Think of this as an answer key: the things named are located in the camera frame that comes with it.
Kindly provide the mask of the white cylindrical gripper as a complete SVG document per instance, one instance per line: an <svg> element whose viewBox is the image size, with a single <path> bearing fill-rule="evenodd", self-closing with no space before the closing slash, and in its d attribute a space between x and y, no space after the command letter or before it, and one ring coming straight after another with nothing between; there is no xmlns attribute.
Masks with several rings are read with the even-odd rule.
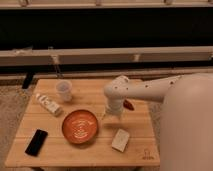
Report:
<svg viewBox="0 0 213 171"><path fill-rule="evenodd" d="M119 121L121 121L121 114L123 112L123 99L110 99L108 98L105 105L105 112L102 114L101 119L103 120L107 114L117 115Z"/></svg>

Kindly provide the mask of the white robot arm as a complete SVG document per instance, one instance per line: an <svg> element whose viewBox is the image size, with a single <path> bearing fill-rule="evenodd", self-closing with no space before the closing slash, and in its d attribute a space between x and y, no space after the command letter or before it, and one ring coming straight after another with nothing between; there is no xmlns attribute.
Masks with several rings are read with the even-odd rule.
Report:
<svg viewBox="0 0 213 171"><path fill-rule="evenodd" d="M119 76L104 87L105 112L121 115L126 99L162 104L160 171L213 171L213 74L132 83Z"/></svg>

